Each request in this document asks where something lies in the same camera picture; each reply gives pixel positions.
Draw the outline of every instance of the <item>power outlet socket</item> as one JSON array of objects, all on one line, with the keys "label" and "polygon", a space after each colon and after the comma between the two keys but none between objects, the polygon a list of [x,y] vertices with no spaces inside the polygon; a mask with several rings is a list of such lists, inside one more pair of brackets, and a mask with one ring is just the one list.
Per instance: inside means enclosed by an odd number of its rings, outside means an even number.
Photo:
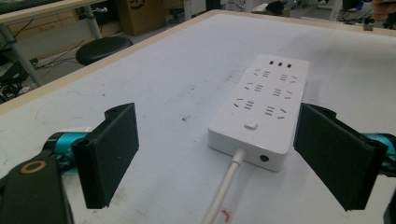
[{"label": "power outlet socket", "polygon": [[292,146],[309,62],[259,55],[209,126],[209,146],[279,171]]}]

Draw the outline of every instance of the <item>cardboard box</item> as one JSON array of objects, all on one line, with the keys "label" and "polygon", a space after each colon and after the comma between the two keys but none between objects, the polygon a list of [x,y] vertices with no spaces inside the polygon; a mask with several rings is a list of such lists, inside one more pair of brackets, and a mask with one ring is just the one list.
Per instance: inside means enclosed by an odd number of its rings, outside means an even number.
[{"label": "cardboard box", "polygon": [[122,31],[142,35],[166,26],[164,0],[115,0]]}]

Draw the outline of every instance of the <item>table surface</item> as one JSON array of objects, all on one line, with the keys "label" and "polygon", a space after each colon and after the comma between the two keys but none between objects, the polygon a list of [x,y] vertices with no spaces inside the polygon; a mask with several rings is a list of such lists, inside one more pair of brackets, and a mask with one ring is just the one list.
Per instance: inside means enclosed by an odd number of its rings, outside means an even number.
[{"label": "table surface", "polygon": [[[134,102],[140,149],[110,206],[86,209],[78,176],[64,177],[75,221],[201,223],[231,159],[207,146],[207,128],[258,54],[309,61],[304,102],[358,132],[396,134],[393,36],[211,11],[0,105],[0,176],[51,134],[95,127],[110,107]],[[231,223],[382,223],[395,186],[379,176],[366,209],[345,212],[291,148],[278,173],[244,162],[223,208]]]},{"label": "table surface", "polygon": [[0,23],[13,23],[23,20],[29,20],[36,17],[52,14],[53,12],[66,11],[69,9],[83,7],[106,0],[63,0],[40,7],[26,8],[15,12],[0,15]]}]

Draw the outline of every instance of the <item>white cable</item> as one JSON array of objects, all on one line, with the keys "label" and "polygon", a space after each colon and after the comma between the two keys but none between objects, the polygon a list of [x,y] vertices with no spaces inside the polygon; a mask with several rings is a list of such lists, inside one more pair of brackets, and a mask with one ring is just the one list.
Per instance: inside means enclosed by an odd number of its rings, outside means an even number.
[{"label": "white cable", "polygon": [[209,212],[207,212],[203,224],[212,224],[215,221],[215,218],[218,215],[221,205],[224,201],[225,195],[227,194],[228,188],[233,181],[233,176],[236,174],[236,171],[244,160],[245,155],[246,151],[244,149],[238,148],[236,150],[235,154],[233,155],[233,159],[231,161],[228,173],[224,177],[223,182],[221,183],[218,195],[216,196],[215,201],[213,201]]}]

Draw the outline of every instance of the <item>chair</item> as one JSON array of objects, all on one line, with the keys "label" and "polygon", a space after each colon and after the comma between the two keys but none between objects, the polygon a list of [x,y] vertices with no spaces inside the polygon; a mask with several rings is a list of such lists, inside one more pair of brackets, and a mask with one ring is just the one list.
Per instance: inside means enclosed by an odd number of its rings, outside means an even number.
[{"label": "chair", "polygon": [[122,36],[96,39],[77,50],[76,60],[82,65],[89,65],[132,45],[130,39]]}]

